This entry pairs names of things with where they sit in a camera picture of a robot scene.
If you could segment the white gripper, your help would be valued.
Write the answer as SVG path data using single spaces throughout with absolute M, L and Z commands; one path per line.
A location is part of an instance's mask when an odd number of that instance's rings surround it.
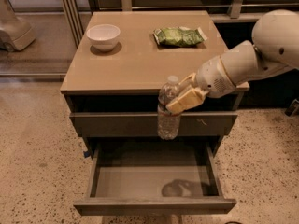
M 178 85 L 182 93 L 166 106 L 172 114 L 201 105 L 206 96 L 221 98 L 235 90 L 235 84 L 228 77 L 220 56 L 203 63 L 196 74 L 189 74 Z

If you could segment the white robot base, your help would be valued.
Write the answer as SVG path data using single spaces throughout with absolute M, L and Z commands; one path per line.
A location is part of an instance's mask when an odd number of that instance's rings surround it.
M 15 15 L 8 0 L 0 0 L 0 48 L 22 51 L 35 39 L 31 24 Z

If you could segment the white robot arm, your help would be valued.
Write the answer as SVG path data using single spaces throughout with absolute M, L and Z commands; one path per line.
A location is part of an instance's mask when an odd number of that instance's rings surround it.
M 207 97 L 221 98 L 245 82 L 299 68 L 299 14 L 284 9 L 268 12 L 256 21 L 251 37 L 185 77 L 167 110 L 179 114 Z

